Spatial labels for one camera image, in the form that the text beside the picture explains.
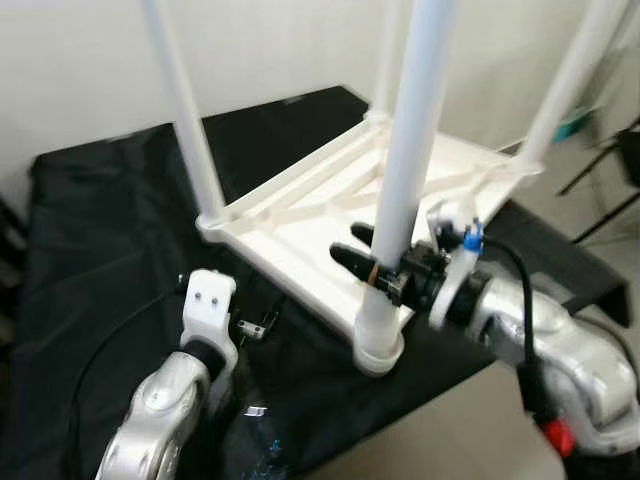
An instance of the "red cap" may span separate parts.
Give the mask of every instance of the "red cap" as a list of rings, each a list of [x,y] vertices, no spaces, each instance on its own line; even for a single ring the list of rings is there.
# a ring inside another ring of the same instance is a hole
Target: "red cap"
[[[571,455],[576,445],[576,439],[562,420],[558,418],[551,420],[542,430],[551,446],[555,448],[562,458]]]

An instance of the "blue connector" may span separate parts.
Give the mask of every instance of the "blue connector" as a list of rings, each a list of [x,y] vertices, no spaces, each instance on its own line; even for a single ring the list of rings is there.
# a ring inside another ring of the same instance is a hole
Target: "blue connector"
[[[469,252],[477,253],[478,255],[482,253],[482,239],[484,237],[484,230],[482,224],[478,221],[478,219],[474,219],[473,225],[475,227],[475,231],[472,229],[467,229],[464,234],[464,239],[462,241],[462,246],[465,250]]]

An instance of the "chair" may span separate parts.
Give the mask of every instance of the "chair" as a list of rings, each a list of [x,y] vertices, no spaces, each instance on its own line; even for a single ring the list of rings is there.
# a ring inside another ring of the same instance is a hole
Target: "chair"
[[[639,190],[578,235],[572,240],[572,243],[580,243],[584,239],[593,235],[596,231],[620,215],[620,213],[625,211],[638,198],[640,198],[640,117],[638,117],[629,127],[616,133],[610,140],[612,143],[604,147],[602,151],[591,161],[591,163],[589,163],[589,165],[587,165],[573,180],[558,192],[558,195],[562,196],[569,193],[580,180],[591,173],[593,169],[602,162],[602,160],[612,153],[616,153],[618,158],[622,161],[627,181],[638,187]]]

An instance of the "white plastic part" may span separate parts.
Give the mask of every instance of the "white plastic part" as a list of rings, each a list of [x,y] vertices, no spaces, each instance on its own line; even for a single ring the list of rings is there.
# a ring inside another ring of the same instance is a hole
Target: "white plastic part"
[[[211,345],[224,356],[227,372],[238,363],[238,351],[229,338],[229,304],[235,291],[233,278],[211,270],[194,270],[182,310],[180,346],[191,340]]]
[[[427,225],[431,243],[436,250],[440,249],[437,241],[438,229],[450,224],[453,231],[464,235],[465,229],[473,225],[478,216],[478,209],[472,196],[461,195],[458,198],[440,202],[427,212]]]
[[[567,54],[536,114],[514,166],[533,175],[544,171],[545,154],[556,128],[567,113],[578,88],[587,80],[607,45],[604,35],[614,9],[611,0],[591,0]]]
[[[380,54],[376,83],[371,99],[371,107],[366,116],[372,123],[389,120],[391,82],[393,79],[393,54],[398,41],[398,21],[400,16],[400,0],[385,0],[384,25],[382,27]]]
[[[198,202],[198,222],[214,226],[225,220],[225,200],[202,128],[189,76],[182,61],[166,0],[144,0],[151,39],[174,113],[174,128]]]
[[[371,115],[222,209],[224,201],[217,176],[187,75],[169,28],[167,12],[160,3],[163,1],[145,0],[146,15],[171,97],[176,104],[180,148],[201,210],[197,228],[205,240],[230,245],[347,340],[354,340],[357,313],[372,311],[373,328],[361,331],[374,333],[365,340],[374,347],[373,354],[367,353],[369,356],[365,358],[362,348],[356,347],[355,350],[356,357],[361,359],[359,365],[373,374],[383,374],[395,363],[402,351],[399,331],[411,311],[401,308],[399,314],[394,315],[386,299],[375,297],[370,289],[366,289],[369,291],[367,295],[373,300],[365,301],[363,305],[365,288],[331,260],[329,246],[334,241],[357,246],[349,235],[351,223],[363,221],[374,224],[378,219],[384,227],[377,225],[378,239],[374,240],[374,249],[384,250],[384,263],[393,264],[408,244],[414,221],[413,240],[424,238],[428,231],[426,215],[419,215],[416,220],[416,210],[419,208],[426,212],[442,199],[457,195],[472,196],[478,207],[478,217],[486,224],[525,174],[535,170],[514,169],[511,165],[522,162],[531,167],[539,162],[540,152],[551,139],[552,133],[549,132],[557,124],[555,119],[559,120],[564,113],[558,112],[566,109],[566,105],[555,108],[554,102],[568,102],[560,97],[574,93],[571,84],[577,85],[577,82],[570,77],[583,74],[582,62],[587,62],[586,50],[589,50],[585,44],[590,42],[590,35],[599,33],[597,28],[594,32],[586,32],[587,27],[598,27],[598,14],[594,9],[597,8],[603,16],[607,13],[607,0],[594,0],[580,29],[580,39],[576,38],[568,55],[579,57],[580,61],[567,58],[535,121],[530,144],[525,145],[520,162],[511,162],[506,155],[442,134],[435,135],[431,154],[430,146],[442,101],[444,52],[455,2],[416,0],[411,40],[403,66],[403,85],[396,109],[394,146],[389,155],[389,175],[384,182],[386,193],[382,195],[380,212],[376,203],[381,197],[389,122],[376,121]],[[397,6],[389,4],[388,8]],[[393,39],[393,35],[389,33],[388,38]],[[390,44],[385,40],[383,45]],[[571,65],[578,63],[578,71],[571,72]],[[390,65],[390,62],[381,61],[380,72],[381,78],[386,79],[384,81],[389,79],[383,75],[385,70],[391,74]],[[386,87],[384,83],[381,85],[379,91],[383,92]],[[381,99],[377,105],[384,104],[383,95],[376,98]]]
[[[451,262],[447,267],[447,276],[440,287],[438,296],[433,302],[429,312],[429,326],[435,330],[440,330],[462,282],[473,271],[478,261],[478,254],[465,250],[462,246],[454,250],[451,255]]]
[[[444,99],[456,1],[416,0],[402,67],[398,103],[371,254],[394,268],[411,242]],[[374,288],[365,291],[353,340],[365,372],[385,374],[404,346],[397,309]]]

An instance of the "black chair leg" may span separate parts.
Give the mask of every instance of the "black chair leg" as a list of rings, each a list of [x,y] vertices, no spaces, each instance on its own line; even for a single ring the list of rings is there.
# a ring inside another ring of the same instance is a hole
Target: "black chair leg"
[[[591,234],[599,230],[601,227],[603,227],[605,224],[610,222],[614,217],[622,213],[627,207],[629,207],[638,198],[640,198],[640,192],[636,192],[633,195],[631,195],[631,197],[629,197],[620,205],[618,205],[616,208],[614,208],[609,213],[607,213],[598,222],[594,223],[592,226],[587,228],[584,232],[582,232],[582,234],[580,234],[578,237],[572,240],[571,243],[580,243],[582,240],[584,240],[585,238],[587,238],[588,236],[590,236]]]
[[[604,158],[616,148],[618,148],[618,146],[614,144],[605,148],[602,152],[600,152],[598,156],[594,158],[589,165],[587,165],[578,175],[575,176],[573,180],[571,180],[567,185],[565,185],[564,188],[562,188],[562,190],[558,192],[558,196],[566,195],[567,193],[569,193],[569,190],[575,187],[580,180],[582,180],[585,176],[587,176],[589,172],[591,172],[591,170],[593,170],[596,167],[596,165],[598,165],[598,163],[604,160]]]

